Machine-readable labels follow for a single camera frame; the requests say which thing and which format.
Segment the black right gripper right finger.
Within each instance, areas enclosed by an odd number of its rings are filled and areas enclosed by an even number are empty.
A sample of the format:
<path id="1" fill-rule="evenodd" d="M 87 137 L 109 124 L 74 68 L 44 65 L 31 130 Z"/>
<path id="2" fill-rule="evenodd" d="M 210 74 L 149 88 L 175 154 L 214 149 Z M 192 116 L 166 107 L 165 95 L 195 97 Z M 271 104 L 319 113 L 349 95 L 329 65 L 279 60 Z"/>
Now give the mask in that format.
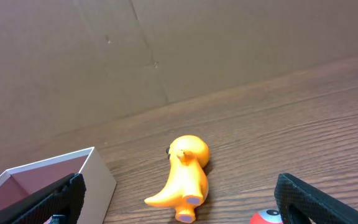
<path id="1" fill-rule="evenodd" d="M 284 224 L 358 224 L 358 211 L 289 173 L 278 175 L 274 197 Z"/>

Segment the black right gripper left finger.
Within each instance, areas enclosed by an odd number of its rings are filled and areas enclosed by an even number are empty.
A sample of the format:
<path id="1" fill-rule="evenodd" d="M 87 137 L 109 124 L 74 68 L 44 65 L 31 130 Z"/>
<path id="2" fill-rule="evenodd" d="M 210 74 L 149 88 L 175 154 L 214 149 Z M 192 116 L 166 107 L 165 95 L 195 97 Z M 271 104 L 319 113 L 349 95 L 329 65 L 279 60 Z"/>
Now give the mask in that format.
<path id="1" fill-rule="evenodd" d="M 69 174 L 0 211 L 0 224 L 76 224 L 85 201 L 80 173 Z"/>

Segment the orange dog figurine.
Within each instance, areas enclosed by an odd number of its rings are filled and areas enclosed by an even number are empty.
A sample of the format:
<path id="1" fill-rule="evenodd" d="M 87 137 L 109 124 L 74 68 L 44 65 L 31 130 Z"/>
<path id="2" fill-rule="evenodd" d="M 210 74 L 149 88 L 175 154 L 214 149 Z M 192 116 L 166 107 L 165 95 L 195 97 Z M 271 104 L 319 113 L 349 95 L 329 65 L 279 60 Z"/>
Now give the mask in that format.
<path id="1" fill-rule="evenodd" d="M 204 203 L 209 192 L 203 170 L 209 162 L 209 147 L 198 136 L 184 135 L 176 138 L 165 152 L 170 163 L 167 182 L 144 202 L 152 207 L 173 208 L 177 221 L 192 223 L 196 220 L 195 208 Z"/>

